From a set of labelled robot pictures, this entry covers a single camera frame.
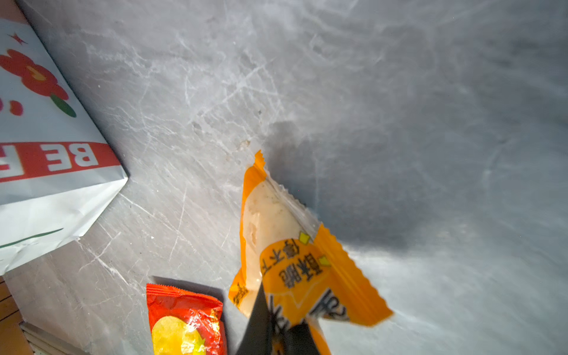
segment orange snack wrapper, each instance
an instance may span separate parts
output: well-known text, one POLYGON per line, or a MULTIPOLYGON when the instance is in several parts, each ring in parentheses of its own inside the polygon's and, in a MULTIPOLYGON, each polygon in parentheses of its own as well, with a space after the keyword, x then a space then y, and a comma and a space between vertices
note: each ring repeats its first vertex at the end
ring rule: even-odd
MULTIPOLYGON (((250 316, 261 284, 275 334, 307 323, 320 354, 330 354, 318 319, 372 326, 393 314, 334 235, 270 178, 261 152, 244 177, 241 269, 229 298, 250 316)), ((273 353, 282 343, 273 340, 273 353)))
POLYGON ((146 285, 155 355, 226 355, 223 304, 172 286, 146 285))

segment marble countertop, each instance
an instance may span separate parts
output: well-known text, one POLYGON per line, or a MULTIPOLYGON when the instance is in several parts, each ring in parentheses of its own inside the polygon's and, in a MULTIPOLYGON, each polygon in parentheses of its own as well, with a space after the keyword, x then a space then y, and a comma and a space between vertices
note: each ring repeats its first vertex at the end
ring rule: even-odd
MULTIPOLYGON (((396 312, 335 354, 568 348, 563 0, 22 0, 130 180, 6 275, 32 324, 152 353, 144 287, 225 296, 260 148, 396 312)), ((247 320, 225 300, 229 349, 247 320)))

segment red star print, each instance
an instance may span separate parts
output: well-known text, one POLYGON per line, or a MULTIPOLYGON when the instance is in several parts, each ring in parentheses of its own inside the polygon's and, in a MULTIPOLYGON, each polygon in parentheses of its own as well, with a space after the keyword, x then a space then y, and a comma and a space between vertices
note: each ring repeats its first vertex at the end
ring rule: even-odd
POLYGON ((28 44, 27 42, 25 42, 24 40, 22 40, 16 33, 14 33, 13 35, 11 35, 10 37, 12 37, 12 38, 15 39, 16 41, 18 41, 18 43, 19 43, 20 45, 23 45, 22 43, 28 44))

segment red snack wrapper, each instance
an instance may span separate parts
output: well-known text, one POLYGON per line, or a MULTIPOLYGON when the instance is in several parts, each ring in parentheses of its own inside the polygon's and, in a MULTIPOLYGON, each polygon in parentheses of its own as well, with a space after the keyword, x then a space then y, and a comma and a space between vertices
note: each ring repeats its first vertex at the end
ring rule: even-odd
POLYGON ((223 304, 172 286, 146 285, 155 355, 226 355, 223 304))

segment black tongs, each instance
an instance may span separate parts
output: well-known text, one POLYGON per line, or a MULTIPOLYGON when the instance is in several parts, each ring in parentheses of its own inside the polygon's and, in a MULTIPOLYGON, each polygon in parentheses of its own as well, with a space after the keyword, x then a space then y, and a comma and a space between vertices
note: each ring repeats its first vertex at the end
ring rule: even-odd
POLYGON ((307 324, 296 325, 281 335, 276 335, 275 329, 261 284, 237 355, 271 355, 275 336, 282 337, 284 343, 284 354, 277 355, 320 355, 307 324))

